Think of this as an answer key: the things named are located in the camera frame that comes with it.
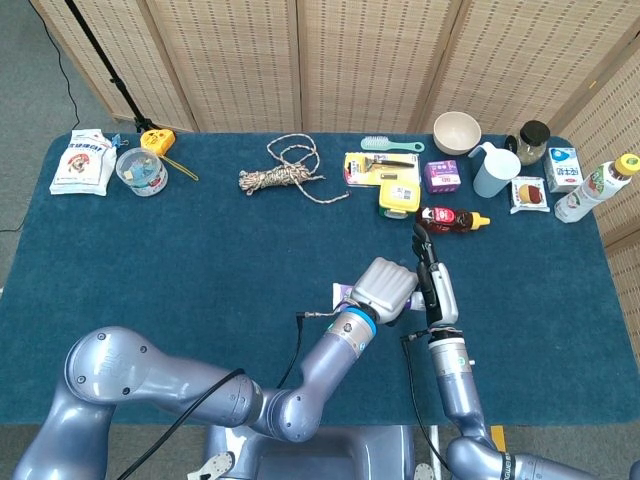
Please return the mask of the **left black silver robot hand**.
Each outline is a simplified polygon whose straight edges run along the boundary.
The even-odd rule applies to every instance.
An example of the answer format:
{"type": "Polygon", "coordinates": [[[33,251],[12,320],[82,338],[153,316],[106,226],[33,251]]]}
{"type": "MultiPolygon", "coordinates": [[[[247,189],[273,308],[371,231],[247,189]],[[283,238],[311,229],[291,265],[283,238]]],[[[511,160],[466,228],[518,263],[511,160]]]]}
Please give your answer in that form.
{"type": "Polygon", "coordinates": [[[376,257],[351,289],[349,297],[377,314],[376,322],[391,325],[416,289],[417,275],[391,260],[376,257]]]}

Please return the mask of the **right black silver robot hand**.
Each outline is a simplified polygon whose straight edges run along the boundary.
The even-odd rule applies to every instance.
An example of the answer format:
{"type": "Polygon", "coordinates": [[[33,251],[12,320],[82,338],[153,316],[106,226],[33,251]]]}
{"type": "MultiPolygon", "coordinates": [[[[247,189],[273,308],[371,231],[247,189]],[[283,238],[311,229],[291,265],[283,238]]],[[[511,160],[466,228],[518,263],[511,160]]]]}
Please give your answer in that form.
{"type": "Polygon", "coordinates": [[[453,326],[459,310],[449,271],[435,253],[428,232],[419,224],[413,226],[412,249],[418,258],[416,274],[423,296],[429,327],[453,326]]]}

